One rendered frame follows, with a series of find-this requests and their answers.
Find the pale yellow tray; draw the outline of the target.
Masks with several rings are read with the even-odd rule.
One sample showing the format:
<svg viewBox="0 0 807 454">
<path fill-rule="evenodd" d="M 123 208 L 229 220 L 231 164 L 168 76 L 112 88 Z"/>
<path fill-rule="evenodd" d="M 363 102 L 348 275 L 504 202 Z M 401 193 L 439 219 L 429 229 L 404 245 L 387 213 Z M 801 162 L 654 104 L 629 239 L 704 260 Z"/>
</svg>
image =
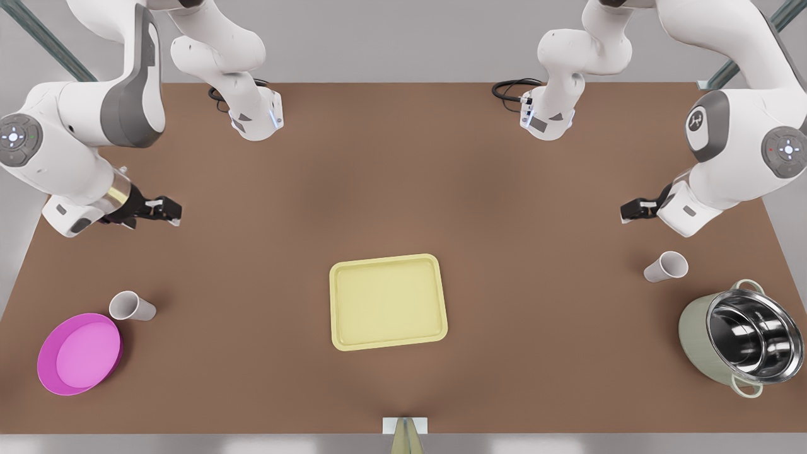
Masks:
<svg viewBox="0 0 807 454">
<path fill-rule="evenodd" d="M 440 264 L 429 253 L 338 262 L 329 287 L 337 350 L 437 342 L 448 333 Z"/>
</svg>

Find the white cup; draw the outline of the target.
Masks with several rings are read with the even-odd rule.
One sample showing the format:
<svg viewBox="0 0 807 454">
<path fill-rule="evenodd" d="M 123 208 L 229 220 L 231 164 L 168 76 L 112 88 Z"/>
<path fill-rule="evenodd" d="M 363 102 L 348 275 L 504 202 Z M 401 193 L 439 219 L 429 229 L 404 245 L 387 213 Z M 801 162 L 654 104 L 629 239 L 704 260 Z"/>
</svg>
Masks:
<svg viewBox="0 0 807 454">
<path fill-rule="evenodd" d="M 151 321 L 156 315 L 156 307 L 141 298 L 135 291 L 121 291 L 115 295 L 108 307 L 110 316 L 117 321 Z"/>
<path fill-rule="evenodd" d="M 648 282 L 661 282 L 682 278 L 688 270 L 688 261 L 683 255 L 676 251 L 665 251 L 646 267 L 643 276 Z"/>
</svg>

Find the magenta bowl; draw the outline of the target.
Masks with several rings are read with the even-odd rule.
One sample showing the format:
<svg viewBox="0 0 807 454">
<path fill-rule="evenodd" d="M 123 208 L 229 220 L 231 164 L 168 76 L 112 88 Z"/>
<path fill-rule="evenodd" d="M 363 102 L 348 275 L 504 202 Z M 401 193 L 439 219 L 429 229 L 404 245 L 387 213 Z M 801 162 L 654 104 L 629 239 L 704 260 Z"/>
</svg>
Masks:
<svg viewBox="0 0 807 454">
<path fill-rule="evenodd" d="M 103 314 L 83 313 L 61 322 L 44 340 L 37 375 L 50 393 L 72 396 L 110 376 L 123 356 L 123 338 Z"/>
</svg>

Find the green steel pot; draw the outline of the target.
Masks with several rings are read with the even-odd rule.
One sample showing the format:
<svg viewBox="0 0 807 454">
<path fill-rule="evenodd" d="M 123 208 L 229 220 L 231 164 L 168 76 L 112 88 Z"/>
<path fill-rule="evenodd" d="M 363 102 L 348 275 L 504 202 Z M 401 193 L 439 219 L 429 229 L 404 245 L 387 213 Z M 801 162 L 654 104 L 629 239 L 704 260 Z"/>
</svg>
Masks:
<svg viewBox="0 0 807 454">
<path fill-rule="evenodd" d="M 792 379 L 807 358 L 794 319 L 752 279 L 687 304 L 678 339 L 704 376 L 744 399 L 760 397 L 764 385 Z"/>
</svg>

